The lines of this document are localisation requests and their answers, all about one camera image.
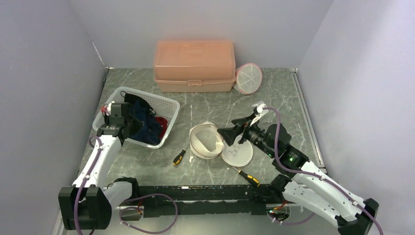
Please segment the navy blue bra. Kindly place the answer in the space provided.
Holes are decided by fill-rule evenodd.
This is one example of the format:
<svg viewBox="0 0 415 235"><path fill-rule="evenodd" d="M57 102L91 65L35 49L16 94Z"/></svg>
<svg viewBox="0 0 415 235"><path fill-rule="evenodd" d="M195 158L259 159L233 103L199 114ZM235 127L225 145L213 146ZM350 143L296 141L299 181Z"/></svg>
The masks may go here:
<svg viewBox="0 0 415 235"><path fill-rule="evenodd" d="M140 124L139 130L130 133L130 138L150 145L158 145L161 140L161 125L156 121L155 110L146 102L135 101L130 113L134 117L134 125Z"/></svg>

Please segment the white mesh laundry bag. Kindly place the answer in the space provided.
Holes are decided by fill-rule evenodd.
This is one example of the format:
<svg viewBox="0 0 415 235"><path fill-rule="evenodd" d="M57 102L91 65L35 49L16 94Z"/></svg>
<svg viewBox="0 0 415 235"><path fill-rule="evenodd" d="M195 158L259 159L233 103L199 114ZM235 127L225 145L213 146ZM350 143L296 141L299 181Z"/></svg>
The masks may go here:
<svg viewBox="0 0 415 235"><path fill-rule="evenodd" d="M238 142L242 136L236 137L233 145L229 146L217 132L217 127L211 122L204 122L190 129L189 143L192 153L205 160L218 156L233 167L244 167L253 159L254 151L250 142Z"/></svg>

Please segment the pink rimmed mesh bag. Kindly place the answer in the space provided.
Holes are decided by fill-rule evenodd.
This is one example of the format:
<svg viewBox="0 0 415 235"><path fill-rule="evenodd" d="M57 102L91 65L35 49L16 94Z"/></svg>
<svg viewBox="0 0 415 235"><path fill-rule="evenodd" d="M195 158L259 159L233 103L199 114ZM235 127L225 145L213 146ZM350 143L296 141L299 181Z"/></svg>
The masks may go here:
<svg viewBox="0 0 415 235"><path fill-rule="evenodd" d="M255 93L262 83L262 70L254 63L246 63L235 73L233 88L241 94Z"/></svg>

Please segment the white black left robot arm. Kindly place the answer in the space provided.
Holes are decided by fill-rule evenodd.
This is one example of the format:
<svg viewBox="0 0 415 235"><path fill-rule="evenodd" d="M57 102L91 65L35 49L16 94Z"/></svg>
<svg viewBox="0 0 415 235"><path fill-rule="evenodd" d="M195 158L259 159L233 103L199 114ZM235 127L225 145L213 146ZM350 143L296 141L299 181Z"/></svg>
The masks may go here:
<svg viewBox="0 0 415 235"><path fill-rule="evenodd" d="M120 204L133 206L140 201L136 178L118 178L109 189L103 189L116 153L130 134L142 127L134 122L131 107L127 102L109 104L104 124L89 137L93 151L84 169L71 186L61 188L58 201L66 230L76 230L78 234L83 230L104 230Z"/></svg>

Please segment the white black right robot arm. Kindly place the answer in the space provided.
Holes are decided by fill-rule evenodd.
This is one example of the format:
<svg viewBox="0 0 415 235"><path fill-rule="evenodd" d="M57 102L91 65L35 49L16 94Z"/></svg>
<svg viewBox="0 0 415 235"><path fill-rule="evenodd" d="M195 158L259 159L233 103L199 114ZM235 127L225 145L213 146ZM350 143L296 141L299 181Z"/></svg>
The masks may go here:
<svg viewBox="0 0 415 235"><path fill-rule="evenodd" d="M279 175L268 185L242 174L257 188L254 197L301 205L326 219L341 235L367 235L374 225L379 204L372 198L353 194L323 173L290 144L291 136L282 124L272 124L263 130L254 122L256 117L252 114L234 119L233 127L217 130L228 146L248 141L273 159Z"/></svg>

